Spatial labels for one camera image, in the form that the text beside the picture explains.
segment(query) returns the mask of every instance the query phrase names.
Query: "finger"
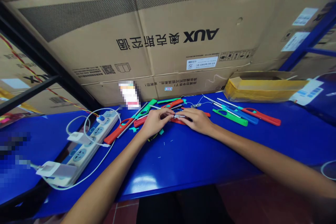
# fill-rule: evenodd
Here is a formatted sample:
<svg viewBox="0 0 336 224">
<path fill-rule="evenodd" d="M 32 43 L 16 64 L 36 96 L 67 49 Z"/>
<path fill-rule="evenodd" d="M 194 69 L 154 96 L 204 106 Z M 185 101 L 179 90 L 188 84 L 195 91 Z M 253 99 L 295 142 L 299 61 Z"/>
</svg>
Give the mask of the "finger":
<svg viewBox="0 0 336 224">
<path fill-rule="evenodd" d="M 169 122 L 173 117 L 173 115 L 168 115 L 167 117 L 163 118 L 161 122 L 163 122 L 163 125 L 166 125 L 166 123 Z"/>
<path fill-rule="evenodd" d="M 158 111 L 159 111 L 159 115 L 162 115 L 164 113 L 168 113 L 168 114 L 172 114 L 172 115 L 175 114 L 175 112 L 173 110 L 169 109 L 169 108 L 162 108 Z"/>
<path fill-rule="evenodd" d="M 184 122 L 186 125 L 188 125 L 190 128 L 194 128 L 194 123 L 189 121 L 188 119 L 185 118 L 178 118 L 180 121 Z"/>
<path fill-rule="evenodd" d="M 196 114 L 195 113 L 192 113 L 192 112 L 189 112 L 189 111 L 186 111 L 186 110 L 183 110 L 183 111 L 179 111 L 176 113 L 177 115 L 182 115 L 182 116 L 186 116 L 186 117 L 189 117 L 191 119 L 193 119 L 193 117 L 195 118 Z"/>
</svg>

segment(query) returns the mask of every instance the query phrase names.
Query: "yellow cardboard box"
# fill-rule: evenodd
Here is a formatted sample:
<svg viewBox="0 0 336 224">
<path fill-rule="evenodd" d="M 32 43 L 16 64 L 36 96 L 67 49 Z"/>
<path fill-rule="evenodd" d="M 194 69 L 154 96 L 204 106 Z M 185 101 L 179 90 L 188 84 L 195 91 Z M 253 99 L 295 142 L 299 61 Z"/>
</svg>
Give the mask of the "yellow cardboard box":
<svg viewBox="0 0 336 224">
<path fill-rule="evenodd" d="M 236 72 L 229 78 L 224 95 L 231 102 L 279 103 L 302 89 L 307 80 L 287 80 L 290 72 Z"/>
</svg>

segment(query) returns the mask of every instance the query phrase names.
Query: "cardboard box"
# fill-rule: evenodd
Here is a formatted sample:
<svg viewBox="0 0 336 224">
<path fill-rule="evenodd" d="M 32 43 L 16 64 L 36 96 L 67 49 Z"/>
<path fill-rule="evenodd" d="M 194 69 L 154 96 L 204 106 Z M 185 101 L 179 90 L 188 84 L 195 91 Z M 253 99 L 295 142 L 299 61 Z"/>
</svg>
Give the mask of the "cardboard box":
<svg viewBox="0 0 336 224">
<path fill-rule="evenodd" d="M 42 79 L 46 80 L 49 76 L 43 72 L 34 62 L 24 55 L 14 45 L 14 51 L 21 59 Z M 29 72 L 22 63 L 12 54 L 7 45 L 0 40 L 0 88 L 8 92 L 23 92 L 26 89 L 39 84 L 31 72 Z M 55 83 L 51 88 L 58 88 Z"/>
<path fill-rule="evenodd" d="M 154 76 L 158 98 L 169 99 L 219 91 L 224 88 L 230 75 L 239 69 L 241 67 Z"/>
<path fill-rule="evenodd" d="M 71 96 L 63 88 L 53 89 L 57 94 L 67 98 L 69 101 L 75 103 L 76 105 L 85 108 L 79 101 L 77 101 L 73 96 Z M 17 96 L 20 93 L 12 93 L 13 96 Z M 41 114 L 59 114 L 72 111 L 80 111 L 80 108 L 73 106 L 71 103 L 64 101 L 62 98 L 54 95 L 48 90 L 44 90 L 41 93 L 35 95 L 25 102 L 26 104 L 32 106 L 34 109 L 39 111 Z"/>
<path fill-rule="evenodd" d="M 335 0 L 285 0 L 261 39 L 252 63 L 287 59 L 334 3 Z M 335 29 L 332 29 L 320 42 L 334 40 Z"/>
<path fill-rule="evenodd" d="M 249 63 L 283 0 L 4 0 L 81 84 Z"/>
<path fill-rule="evenodd" d="M 132 79 L 139 92 L 141 101 L 150 101 L 152 99 L 158 99 L 156 93 L 157 83 L 154 82 L 153 77 Z M 83 85 L 93 97 L 97 99 L 104 107 L 115 106 L 124 104 L 124 98 L 122 97 L 118 85 L 119 81 L 114 82 L 101 82 L 96 84 Z"/>
<path fill-rule="evenodd" d="M 236 72 L 224 89 L 231 102 L 276 103 L 285 102 L 302 89 L 307 80 L 286 80 L 290 72 Z"/>
</svg>

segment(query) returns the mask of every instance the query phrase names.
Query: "white power strip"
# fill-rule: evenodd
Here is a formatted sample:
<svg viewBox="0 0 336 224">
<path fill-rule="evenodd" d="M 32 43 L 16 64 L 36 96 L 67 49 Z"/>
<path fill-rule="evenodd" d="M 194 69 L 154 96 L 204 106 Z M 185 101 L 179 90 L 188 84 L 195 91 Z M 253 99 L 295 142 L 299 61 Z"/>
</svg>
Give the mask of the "white power strip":
<svg viewBox="0 0 336 224">
<path fill-rule="evenodd" d="M 91 133 L 91 137 L 93 137 L 93 140 L 97 143 L 102 143 L 103 140 L 106 138 L 107 134 L 111 131 L 115 123 L 119 120 L 119 117 L 117 116 L 117 113 L 115 111 L 106 111 L 103 116 L 107 117 L 108 120 L 104 124 L 99 124 L 98 127 L 96 127 L 93 132 Z M 71 159 L 66 163 L 67 165 L 76 166 L 77 170 L 73 177 L 71 178 L 47 178 L 47 182 L 49 184 L 54 184 L 56 186 L 62 186 L 62 187 L 69 187 L 72 186 L 76 180 L 79 178 L 93 155 L 96 153 L 97 149 L 100 146 L 97 144 L 94 144 L 90 142 L 88 145 L 81 145 L 81 147 L 70 156 Z"/>
</svg>

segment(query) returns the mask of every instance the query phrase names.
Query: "white sticker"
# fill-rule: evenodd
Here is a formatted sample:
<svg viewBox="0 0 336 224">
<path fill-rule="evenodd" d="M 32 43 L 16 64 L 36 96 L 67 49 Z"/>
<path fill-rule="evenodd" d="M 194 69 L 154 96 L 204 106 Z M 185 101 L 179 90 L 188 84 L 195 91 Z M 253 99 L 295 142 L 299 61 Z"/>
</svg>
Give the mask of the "white sticker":
<svg viewBox="0 0 336 224">
<path fill-rule="evenodd" d="M 294 36 L 287 42 L 281 51 L 295 51 L 299 45 L 306 39 L 309 32 L 297 32 Z"/>
<path fill-rule="evenodd" d="M 317 8 L 304 8 L 301 14 L 297 17 L 292 25 L 296 26 L 304 26 L 308 21 L 314 16 L 314 14 L 318 11 Z"/>
<path fill-rule="evenodd" d="M 293 94 L 289 100 L 299 105 L 306 106 L 308 103 L 314 100 L 322 91 L 323 91 L 323 88 L 320 88 L 320 87 L 315 88 L 311 92 L 306 92 L 305 90 L 301 89 L 295 94 Z"/>
<path fill-rule="evenodd" d="M 14 89 L 30 88 L 30 86 L 28 86 L 20 79 L 1 79 L 1 80 Z"/>
<path fill-rule="evenodd" d="M 187 60 L 187 70 L 215 67 L 217 57 Z"/>
</svg>

